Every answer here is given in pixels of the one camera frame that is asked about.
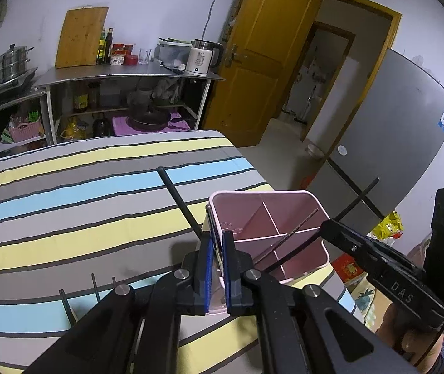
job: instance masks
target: frying pan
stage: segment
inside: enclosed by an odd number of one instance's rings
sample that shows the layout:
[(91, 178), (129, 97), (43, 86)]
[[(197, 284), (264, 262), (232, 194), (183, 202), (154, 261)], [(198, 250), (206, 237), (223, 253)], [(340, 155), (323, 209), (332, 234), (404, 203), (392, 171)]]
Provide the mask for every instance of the frying pan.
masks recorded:
[(171, 119), (170, 112), (151, 106), (143, 113), (138, 113), (138, 111), (133, 111), (132, 109), (126, 119), (129, 127), (143, 132), (161, 131), (168, 126), (169, 122), (175, 123), (180, 121), (184, 121), (184, 118)]

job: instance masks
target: wooden door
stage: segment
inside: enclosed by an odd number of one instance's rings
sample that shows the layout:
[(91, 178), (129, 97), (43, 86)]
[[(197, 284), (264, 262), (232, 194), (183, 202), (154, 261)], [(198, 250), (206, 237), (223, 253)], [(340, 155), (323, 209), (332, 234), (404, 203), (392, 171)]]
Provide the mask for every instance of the wooden door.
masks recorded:
[(204, 129), (237, 146), (260, 139), (279, 103), (321, 0), (244, 0), (229, 38)]

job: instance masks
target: white kettle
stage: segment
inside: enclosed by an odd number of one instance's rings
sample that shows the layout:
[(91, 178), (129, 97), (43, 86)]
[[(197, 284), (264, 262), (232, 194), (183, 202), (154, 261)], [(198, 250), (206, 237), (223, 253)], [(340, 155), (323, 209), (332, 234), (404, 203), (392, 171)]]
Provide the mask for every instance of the white kettle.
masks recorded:
[[(223, 46), (216, 42), (203, 41), (201, 39), (195, 39), (191, 43), (193, 47), (190, 50), (185, 71), (198, 76), (206, 76), (210, 68), (218, 66), (222, 61)], [(216, 62), (211, 64), (214, 49), (218, 51), (218, 56)]]

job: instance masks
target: blue stripe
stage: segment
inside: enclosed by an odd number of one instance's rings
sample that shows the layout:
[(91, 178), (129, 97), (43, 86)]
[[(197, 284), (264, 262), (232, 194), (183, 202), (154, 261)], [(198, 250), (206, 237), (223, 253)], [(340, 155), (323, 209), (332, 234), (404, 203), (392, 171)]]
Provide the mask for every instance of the blue stripe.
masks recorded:
[(352, 309), (354, 309), (355, 302), (348, 291), (345, 291), (345, 293), (341, 297), (340, 301), (338, 301), (338, 302), (340, 303), (340, 305), (342, 307), (344, 307), (348, 311), (348, 313), (350, 313), (352, 311)]
[[(134, 288), (154, 284), (163, 276), (158, 274), (130, 285)], [(104, 298), (110, 290), (99, 292)], [(79, 319), (97, 304), (95, 294), (68, 299), (69, 304)], [(0, 305), (0, 332), (2, 333), (43, 333), (60, 332), (70, 328), (68, 318), (61, 301), (38, 304)]]
[[(181, 183), (200, 178), (215, 177), (226, 173), (252, 168), (244, 158), (216, 161), (201, 165), (188, 165), (167, 170), (174, 183)], [(158, 173), (150, 171), (134, 175), (106, 177), (72, 187), (56, 188), (27, 197), (0, 203), (0, 221), (32, 212), (67, 206), (77, 202), (89, 201), (115, 193), (127, 193), (136, 190), (163, 186)]]

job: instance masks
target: glass cup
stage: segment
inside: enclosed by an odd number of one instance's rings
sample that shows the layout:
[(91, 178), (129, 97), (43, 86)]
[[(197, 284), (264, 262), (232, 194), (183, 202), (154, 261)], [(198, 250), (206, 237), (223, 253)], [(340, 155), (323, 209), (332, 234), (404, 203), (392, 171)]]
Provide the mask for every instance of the glass cup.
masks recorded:
[(140, 48), (139, 49), (139, 64), (140, 65), (148, 64), (150, 54), (151, 54), (151, 49)]

